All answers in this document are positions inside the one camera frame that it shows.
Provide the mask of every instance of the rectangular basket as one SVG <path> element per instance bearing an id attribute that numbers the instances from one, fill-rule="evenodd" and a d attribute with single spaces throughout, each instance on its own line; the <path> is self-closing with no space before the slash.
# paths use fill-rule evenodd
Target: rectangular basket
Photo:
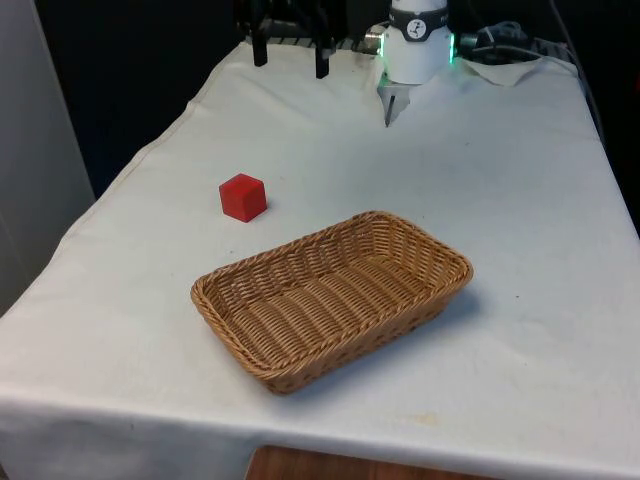
<path id="1" fill-rule="evenodd" d="M 472 276 L 415 225 L 368 212 L 205 275 L 191 298 L 244 369 L 287 394 L 431 320 Z"/>

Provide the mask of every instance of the green light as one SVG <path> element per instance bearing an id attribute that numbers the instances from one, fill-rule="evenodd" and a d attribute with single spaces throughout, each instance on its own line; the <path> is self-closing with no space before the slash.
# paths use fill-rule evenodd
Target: green light
<path id="1" fill-rule="evenodd" d="M 451 34 L 451 43 L 449 44 L 449 63 L 453 64 L 453 57 L 456 53 L 456 36 Z"/>

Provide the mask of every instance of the wall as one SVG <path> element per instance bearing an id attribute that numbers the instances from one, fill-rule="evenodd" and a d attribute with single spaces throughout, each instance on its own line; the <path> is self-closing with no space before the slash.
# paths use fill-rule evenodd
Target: wall
<path id="1" fill-rule="evenodd" d="M 93 201 L 34 12 L 0 1 L 0 315 Z"/>

